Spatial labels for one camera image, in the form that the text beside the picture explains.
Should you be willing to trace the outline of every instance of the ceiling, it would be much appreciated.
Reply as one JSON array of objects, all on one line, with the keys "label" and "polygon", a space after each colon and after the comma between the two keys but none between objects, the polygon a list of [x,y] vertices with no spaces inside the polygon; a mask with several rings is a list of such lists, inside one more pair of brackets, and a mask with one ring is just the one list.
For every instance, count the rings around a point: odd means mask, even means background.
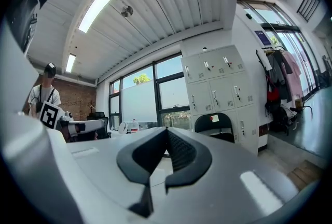
[{"label": "ceiling", "polygon": [[[91,0],[49,0],[38,14],[28,56],[53,62],[62,72],[69,53],[77,55],[72,74],[97,79],[142,49],[171,35],[220,21],[230,29],[236,0],[111,0],[85,34],[77,29]],[[121,15],[124,6],[133,15]]]}]

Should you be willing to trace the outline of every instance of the ceiling fixture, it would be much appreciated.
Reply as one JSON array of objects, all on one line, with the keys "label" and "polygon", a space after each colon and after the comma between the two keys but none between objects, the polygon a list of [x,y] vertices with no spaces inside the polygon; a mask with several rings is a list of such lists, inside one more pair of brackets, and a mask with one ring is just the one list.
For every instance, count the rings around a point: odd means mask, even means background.
[{"label": "ceiling fixture", "polygon": [[131,6],[124,6],[121,10],[121,15],[125,18],[130,17],[133,13],[134,10]]},{"label": "ceiling fixture", "polygon": [[91,24],[94,22],[98,14],[103,10],[103,8],[107,5],[110,0],[94,0],[91,4],[90,8],[86,12],[81,24],[78,29],[87,33]]},{"label": "ceiling fixture", "polygon": [[68,57],[68,62],[67,62],[67,67],[66,67],[66,72],[71,73],[72,68],[74,65],[74,61],[76,59],[76,55],[70,54]]}]

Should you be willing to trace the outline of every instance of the locker handle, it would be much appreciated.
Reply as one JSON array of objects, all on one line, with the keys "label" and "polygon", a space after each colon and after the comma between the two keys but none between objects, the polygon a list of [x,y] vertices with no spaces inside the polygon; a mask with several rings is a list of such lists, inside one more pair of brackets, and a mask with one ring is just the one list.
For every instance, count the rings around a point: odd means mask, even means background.
[{"label": "locker handle", "polygon": [[195,96],[191,95],[193,108],[196,109]]},{"label": "locker handle", "polygon": [[210,71],[209,64],[207,61],[204,61],[205,68]]},{"label": "locker handle", "polygon": [[232,63],[229,63],[229,62],[228,62],[228,59],[227,59],[226,56],[224,56],[223,58],[224,58],[224,62],[225,62],[225,64],[227,64],[228,67],[230,67],[230,65],[231,65]]},{"label": "locker handle", "polygon": [[217,105],[219,105],[219,102],[218,102],[218,100],[217,100],[218,98],[217,98],[217,95],[216,95],[216,92],[217,92],[217,91],[216,91],[216,90],[213,90],[212,92],[213,92],[214,100],[216,101]]},{"label": "locker handle", "polygon": [[245,136],[245,134],[244,134],[244,121],[240,121],[240,125],[241,125],[241,131],[242,131],[243,135]]},{"label": "locker handle", "polygon": [[185,70],[186,70],[186,72],[187,72],[187,74],[189,76],[189,66],[188,65],[185,66]]},{"label": "locker handle", "polygon": [[239,92],[238,92],[238,86],[234,86],[234,92],[236,94],[236,96],[238,97],[239,101],[241,100]]}]

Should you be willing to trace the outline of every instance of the black chair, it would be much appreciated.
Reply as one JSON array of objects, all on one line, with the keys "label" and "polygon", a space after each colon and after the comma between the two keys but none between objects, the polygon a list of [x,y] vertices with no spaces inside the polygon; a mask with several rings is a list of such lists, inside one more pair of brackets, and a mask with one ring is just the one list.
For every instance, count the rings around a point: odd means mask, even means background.
[{"label": "black chair", "polygon": [[[219,121],[212,122],[212,116],[218,115]],[[226,114],[206,114],[199,117],[195,122],[195,132],[200,133],[203,131],[230,128],[231,133],[220,132],[217,135],[210,135],[211,137],[222,139],[231,143],[235,143],[232,122]]]},{"label": "black chair", "polygon": [[87,120],[104,120],[105,127],[97,130],[98,139],[110,138],[110,134],[107,132],[108,117],[102,111],[96,111],[95,113],[90,113],[87,116]]}]

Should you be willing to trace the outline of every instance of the fluorescent light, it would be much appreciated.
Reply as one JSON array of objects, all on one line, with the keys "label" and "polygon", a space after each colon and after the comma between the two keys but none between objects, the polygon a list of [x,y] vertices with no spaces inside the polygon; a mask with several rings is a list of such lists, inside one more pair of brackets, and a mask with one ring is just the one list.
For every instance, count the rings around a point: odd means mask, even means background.
[{"label": "fluorescent light", "polygon": [[107,5],[110,0],[94,0],[91,4],[90,8],[86,12],[81,24],[78,29],[87,33],[91,24],[94,22],[98,14],[103,10],[103,8]]},{"label": "fluorescent light", "polygon": [[68,57],[66,72],[71,73],[76,55],[70,54]]}]

